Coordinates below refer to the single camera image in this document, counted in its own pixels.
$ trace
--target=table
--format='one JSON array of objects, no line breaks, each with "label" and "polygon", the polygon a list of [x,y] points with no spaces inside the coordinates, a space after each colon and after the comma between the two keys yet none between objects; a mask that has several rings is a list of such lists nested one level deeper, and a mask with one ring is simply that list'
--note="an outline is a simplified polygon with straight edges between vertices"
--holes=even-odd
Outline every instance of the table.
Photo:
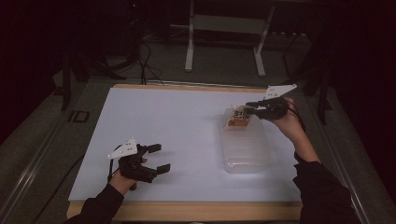
[{"label": "table", "polygon": [[106,155],[133,133],[142,145],[163,145],[162,151],[148,155],[147,167],[170,162],[172,168],[152,184],[139,183],[136,191],[129,192],[115,220],[298,220],[302,204],[291,181],[295,176],[293,148],[275,125],[263,122],[271,139],[268,148],[274,153],[268,169],[236,175],[226,173],[222,164],[216,120],[230,103],[257,101],[263,93],[258,89],[116,85],[106,98],[78,172],[67,216],[78,214],[83,201],[104,187]]}]

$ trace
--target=white tabletop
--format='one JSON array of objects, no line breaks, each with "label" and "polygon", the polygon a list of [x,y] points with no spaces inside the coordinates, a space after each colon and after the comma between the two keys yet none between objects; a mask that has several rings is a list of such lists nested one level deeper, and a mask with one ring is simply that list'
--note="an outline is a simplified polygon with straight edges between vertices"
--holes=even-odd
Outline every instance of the white tabletop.
[{"label": "white tabletop", "polygon": [[112,88],[92,135],[69,201],[95,197],[105,186],[115,147],[134,137],[142,146],[161,144],[146,154],[145,166],[171,163],[153,183],[138,183],[125,201],[138,202],[300,202],[293,146],[278,128],[263,121],[273,163],[256,174],[225,171],[220,118],[230,105],[262,100],[262,93]]}]

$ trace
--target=metal frame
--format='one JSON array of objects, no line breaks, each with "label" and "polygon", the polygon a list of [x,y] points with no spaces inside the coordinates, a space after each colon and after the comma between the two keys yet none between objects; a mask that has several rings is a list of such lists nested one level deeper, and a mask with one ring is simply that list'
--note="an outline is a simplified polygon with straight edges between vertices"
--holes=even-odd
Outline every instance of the metal frame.
[{"label": "metal frame", "polygon": [[192,71],[192,61],[194,55],[194,29],[212,30],[222,32],[237,32],[246,34],[260,34],[261,39],[257,47],[253,48],[259,77],[265,76],[264,65],[262,62],[262,47],[265,37],[268,35],[271,20],[274,16],[275,6],[271,6],[267,20],[254,20],[232,17],[217,17],[194,14],[194,0],[190,4],[190,25],[189,25],[189,45],[187,47],[186,64],[184,70]]}]

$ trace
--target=clear plastic container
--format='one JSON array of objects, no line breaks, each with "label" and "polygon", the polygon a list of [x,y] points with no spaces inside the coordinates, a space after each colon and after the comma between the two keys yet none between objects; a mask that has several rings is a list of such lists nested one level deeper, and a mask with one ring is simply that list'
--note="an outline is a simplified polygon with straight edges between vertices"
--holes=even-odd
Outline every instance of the clear plastic container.
[{"label": "clear plastic container", "polygon": [[233,109],[227,108],[220,127],[225,170],[231,174],[252,174],[264,170],[271,164],[272,158],[265,147],[262,121],[257,116],[251,116],[246,127],[228,127],[231,113]]}]

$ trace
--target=black fabric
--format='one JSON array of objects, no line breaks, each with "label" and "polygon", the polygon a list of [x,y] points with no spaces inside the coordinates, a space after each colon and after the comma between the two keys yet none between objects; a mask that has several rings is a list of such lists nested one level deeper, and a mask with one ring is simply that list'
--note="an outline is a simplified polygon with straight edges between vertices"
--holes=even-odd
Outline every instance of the black fabric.
[{"label": "black fabric", "polygon": [[300,223],[361,223],[352,208],[350,192],[317,161],[295,165],[294,183],[303,201]]},{"label": "black fabric", "polygon": [[124,197],[111,185],[106,185],[96,198],[89,198],[82,206],[81,213],[68,219],[64,224],[103,223],[110,224],[117,214]]}]

